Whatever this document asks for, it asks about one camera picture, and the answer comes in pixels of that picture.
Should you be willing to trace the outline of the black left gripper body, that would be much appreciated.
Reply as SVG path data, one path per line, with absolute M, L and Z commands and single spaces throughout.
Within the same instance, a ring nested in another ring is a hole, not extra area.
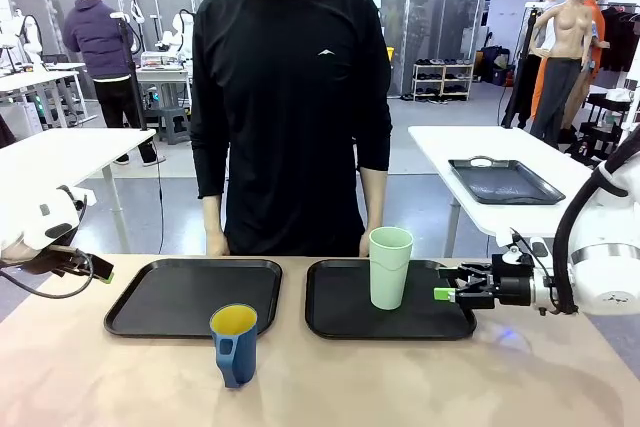
M 84 252 L 68 246 L 51 245 L 27 263 L 27 272 L 34 275 L 54 273 L 89 276 L 89 260 Z

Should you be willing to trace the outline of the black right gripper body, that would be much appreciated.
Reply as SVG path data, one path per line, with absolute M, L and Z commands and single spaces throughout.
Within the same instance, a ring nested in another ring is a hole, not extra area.
M 507 262 L 503 254 L 492 255 L 494 297 L 502 305 L 530 306 L 533 300 L 533 258 L 522 253 L 517 260 Z

